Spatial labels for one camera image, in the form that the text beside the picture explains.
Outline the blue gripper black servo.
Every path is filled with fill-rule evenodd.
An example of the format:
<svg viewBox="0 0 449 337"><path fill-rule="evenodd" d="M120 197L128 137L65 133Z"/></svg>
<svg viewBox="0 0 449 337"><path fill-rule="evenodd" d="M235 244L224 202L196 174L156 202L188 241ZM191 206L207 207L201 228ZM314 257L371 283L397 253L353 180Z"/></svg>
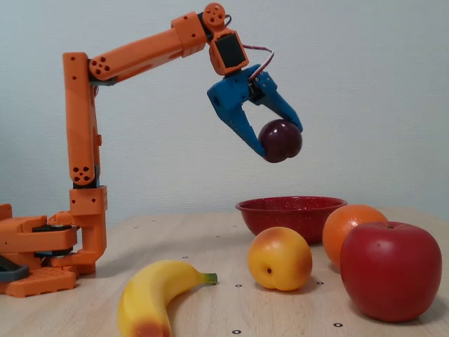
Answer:
<svg viewBox="0 0 449 337"><path fill-rule="evenodd" d="M207 95L219 118L254 152L264 157L266 152L243 109L245 102L268 107L294 124L300 132L303 132L303 127L296 111L279 94L278 86L267 72L261 72L254 81L249 81L259 66L256 64L226 75L208 89Z"/></svg>

